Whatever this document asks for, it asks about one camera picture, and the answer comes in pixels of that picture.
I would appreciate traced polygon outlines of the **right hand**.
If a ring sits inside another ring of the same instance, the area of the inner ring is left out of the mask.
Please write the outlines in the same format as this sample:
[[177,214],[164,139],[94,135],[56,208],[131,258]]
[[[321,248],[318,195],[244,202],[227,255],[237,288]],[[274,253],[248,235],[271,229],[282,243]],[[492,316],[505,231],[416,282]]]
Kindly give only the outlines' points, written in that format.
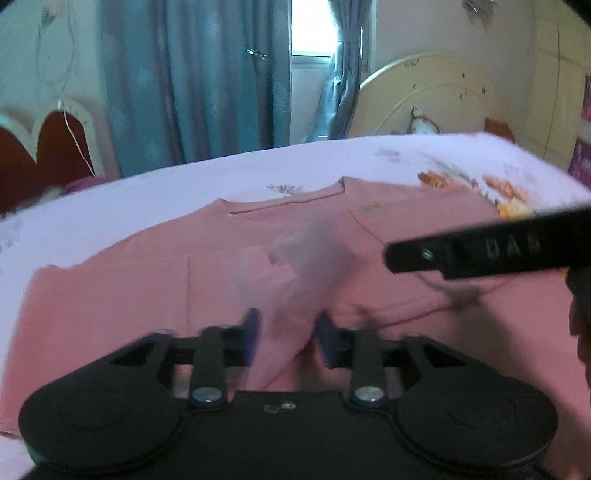
[[566,284],[572,294],[569,314],[570,334],[577,338],[579,359],[590,363],[590,268],[570,267]]

